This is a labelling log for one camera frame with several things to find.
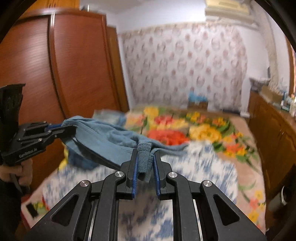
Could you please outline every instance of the triangular cutout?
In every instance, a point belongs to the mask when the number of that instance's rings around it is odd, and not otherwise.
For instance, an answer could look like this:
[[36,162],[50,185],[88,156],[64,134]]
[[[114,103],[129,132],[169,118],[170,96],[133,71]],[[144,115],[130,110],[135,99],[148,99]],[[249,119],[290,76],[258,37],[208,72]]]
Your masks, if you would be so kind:
[[239,216],[223,201],[219,195],[213,196],[224,226],[239,221]]
[[52,221],[65,227],[68,226],[78,198],[78,195],[74,195],[60,210],[57,211],[52,217]]

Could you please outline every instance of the brown box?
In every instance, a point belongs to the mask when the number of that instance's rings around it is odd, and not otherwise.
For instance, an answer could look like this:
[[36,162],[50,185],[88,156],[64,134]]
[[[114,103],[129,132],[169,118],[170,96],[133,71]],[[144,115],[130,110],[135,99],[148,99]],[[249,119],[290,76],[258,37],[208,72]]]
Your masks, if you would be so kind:
[[209,102],[199,102],[199,103],[189,102],[188,108],[198,109],[198,110],[207,110],[208,104]]
[[266,98],[270,100],[270,102],[273,102],[273,103],[281,104],[281,101],[283,99],[281,95],[273,92],[265,85],[262,86],[262,90],[260,93],[263,94]]

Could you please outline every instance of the black sleeve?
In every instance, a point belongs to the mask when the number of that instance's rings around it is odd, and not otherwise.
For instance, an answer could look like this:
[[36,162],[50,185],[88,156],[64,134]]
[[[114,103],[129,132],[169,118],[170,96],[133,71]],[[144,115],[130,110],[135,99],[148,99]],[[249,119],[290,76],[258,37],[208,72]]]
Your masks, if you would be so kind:
[[15,241],[20,218],[20,194],[13,183],[0,180],[0,240]]

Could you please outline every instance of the person's arm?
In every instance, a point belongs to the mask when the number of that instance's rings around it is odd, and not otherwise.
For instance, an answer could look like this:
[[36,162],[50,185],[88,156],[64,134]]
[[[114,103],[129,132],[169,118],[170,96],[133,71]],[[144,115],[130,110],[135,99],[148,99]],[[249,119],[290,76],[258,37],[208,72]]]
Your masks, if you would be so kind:
[[29,186],[32,182],[32,160],[26,160],[20,166],[0,166],[0,237],[15,241],[15,231],[20,222],[21,196],[11,183],[10,174],[19,176],[19,184]]

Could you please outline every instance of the trash can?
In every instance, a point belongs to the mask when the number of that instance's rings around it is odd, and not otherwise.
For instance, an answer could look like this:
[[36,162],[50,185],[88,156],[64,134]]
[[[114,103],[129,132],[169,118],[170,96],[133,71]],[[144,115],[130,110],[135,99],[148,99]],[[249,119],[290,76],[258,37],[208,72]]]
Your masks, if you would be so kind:
[[268,210],[271,211],[272,213],[275,213],[279,211],[281,208],[286,206],[288,202],[290,202],[292,199],[292,191],[286,187],[283,186],[281,191],[273,198],[269,205],[268,205]]

